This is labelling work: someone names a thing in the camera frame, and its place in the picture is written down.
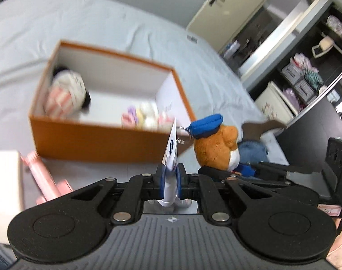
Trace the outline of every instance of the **yellow plush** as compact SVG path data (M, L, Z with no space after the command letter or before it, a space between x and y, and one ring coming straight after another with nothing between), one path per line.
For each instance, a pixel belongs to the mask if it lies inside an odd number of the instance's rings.
M195 139L194 149L200 166L233 171L240 162L237 138L236 127L220 125L216 133Z

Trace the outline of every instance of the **gray basket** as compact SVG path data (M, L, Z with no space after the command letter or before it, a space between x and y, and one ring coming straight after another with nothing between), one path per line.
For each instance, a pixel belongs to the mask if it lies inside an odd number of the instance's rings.
M294 86L296 83L303 79L305 70L298 68L294 64L290 63L282 69L281 74L292 86Z
M306 80L298 82L294 87L295 92L300 97L300 99L305 103L309 104L311 100L314 99L316 94Z

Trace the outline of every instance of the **pink sticker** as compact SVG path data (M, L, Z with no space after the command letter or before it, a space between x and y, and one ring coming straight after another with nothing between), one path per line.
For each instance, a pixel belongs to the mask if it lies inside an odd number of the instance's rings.
M342 207L339 205L318 204L317 208L332 217L339 217L342 211Z

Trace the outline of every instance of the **metal screw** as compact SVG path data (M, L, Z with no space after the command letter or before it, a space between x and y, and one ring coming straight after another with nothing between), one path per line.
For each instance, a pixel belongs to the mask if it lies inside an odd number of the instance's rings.
M113 218L116 220L116 221L127 221L127 220L130 220L131 219L131 214L127 213L127 212L118 212L118 213L115 213L113 215Z
M229 220L230 216L224 212L216 212L212 214L212 219L218 222L225 222Z

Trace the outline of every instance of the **door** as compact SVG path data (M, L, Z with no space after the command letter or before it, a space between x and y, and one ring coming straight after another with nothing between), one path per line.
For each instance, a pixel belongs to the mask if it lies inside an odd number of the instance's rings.
M218 52L258 11L265 0L207 0L187 26Z

